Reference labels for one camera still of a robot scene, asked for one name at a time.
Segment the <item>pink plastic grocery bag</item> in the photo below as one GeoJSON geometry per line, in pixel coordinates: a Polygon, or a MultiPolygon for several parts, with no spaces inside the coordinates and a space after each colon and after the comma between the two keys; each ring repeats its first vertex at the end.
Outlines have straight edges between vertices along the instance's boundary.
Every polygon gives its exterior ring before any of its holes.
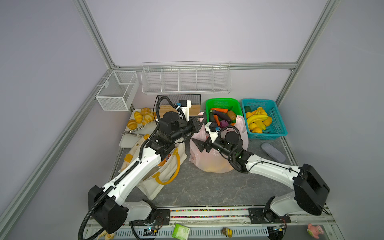
{"type": "MultiPolygon", "coordinates": [[[[241,133],[243,140],[243,149],[247,150],[249,146],[249,138],[247,135],[247,128],[245,126],[245,118],[237,115],[236,123],[234,125],[241,133]]],[[[206,133],[205,125],[202,126],[198,133],[193,134],[192,139],[205,141],[209,137],[206,133]]],[[[221,155],[219,151],[211,149],[209,152],[204,150],[200,152],[196,144],[190,140],[190,162],[202,171],[210,173],[223,174],[232,171],[234,168],[227,160],[227,155],[221,155]]]]}

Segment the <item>white canvas tote bag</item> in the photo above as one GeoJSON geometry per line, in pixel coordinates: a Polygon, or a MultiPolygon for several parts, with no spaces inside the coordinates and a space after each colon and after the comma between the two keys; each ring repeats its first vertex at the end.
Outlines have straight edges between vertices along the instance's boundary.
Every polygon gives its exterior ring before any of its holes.
{"type": "MultiPolygon", "coordinates": [[[[149,134],[146,134],[137,138],[134,146],[125,156],[119,173],[128,167],[134,158],[138,157],[141,145],[149,136],[149,134]]],[[[180,171],[180,166],[186,158],[187,154],[185,143],[177,143],[176,153],[171,152],[168,154],[167,157],[160,162],[160,164],[156,165],[144,176],[144,178],[138,183],[137,187],[149,200],[154,200],[162,188],[176,178],[180,171]]]]}

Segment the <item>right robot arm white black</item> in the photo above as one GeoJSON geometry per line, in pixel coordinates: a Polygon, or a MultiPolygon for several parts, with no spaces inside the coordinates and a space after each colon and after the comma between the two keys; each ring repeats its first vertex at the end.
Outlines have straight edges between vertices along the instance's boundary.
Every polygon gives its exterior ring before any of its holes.
{"type": "Polygon", "coordinates": [[[257,217],[266,223],[275,223],[284,216],[304,211],[313,216],[325,212],[329,186],[311,165],[301,167],[289,166],[261,158],[243,148],[239,130],[234,126],[213,132],[206,127],[209,134],[205,141],[192,138],[200,152],[218,151],[226,156],[230,165],[243,174],[256,174],[277,181],[289,188],[291,192],[269,198],[257,217]]]}

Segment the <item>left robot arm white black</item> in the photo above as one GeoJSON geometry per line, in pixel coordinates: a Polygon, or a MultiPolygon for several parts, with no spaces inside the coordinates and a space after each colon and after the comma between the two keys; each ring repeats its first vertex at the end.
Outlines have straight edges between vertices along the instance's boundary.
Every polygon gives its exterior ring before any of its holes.
{"type": "Polygon", "coordinates": [[[90,218],[99,223],[102,232],[116,232],[126,221],[154,221],[156,206],[146,201],[127,204],[126,198],[135,186],[168,154],[175,151],[180,139],[198,133],[207,120],[207,115],[189,116],[185,100],[174,104],[167,96],[159,98],[155,105],[157,125],[143,142],[139,155],[117,177],[102,187],[93,186],[88,192],[88,212],[78,231],[78,239],[84,239],[84,231],[90,218]]]}

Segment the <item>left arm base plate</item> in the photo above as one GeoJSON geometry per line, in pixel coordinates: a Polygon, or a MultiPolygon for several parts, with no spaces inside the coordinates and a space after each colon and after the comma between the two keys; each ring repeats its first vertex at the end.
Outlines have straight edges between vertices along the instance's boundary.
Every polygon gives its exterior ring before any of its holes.
{"type": "Polygon", "coordinates": [[[170,209],[156,209],[151,211],[145,220],[133,221],[133,226],[168,226],[171,220],[170,209]]]}

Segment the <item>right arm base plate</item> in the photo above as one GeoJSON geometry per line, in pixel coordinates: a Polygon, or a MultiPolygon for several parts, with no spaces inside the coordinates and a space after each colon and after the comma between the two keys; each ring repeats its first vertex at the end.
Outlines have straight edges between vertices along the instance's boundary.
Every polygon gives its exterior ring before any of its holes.
{"type": "Polygon", "coordinates": [[[264,208],[248,208],[249,218],[252,224],[289,224],[291,218],[289,215],[278,216],[270,210],[265,212],[264,208]]]}

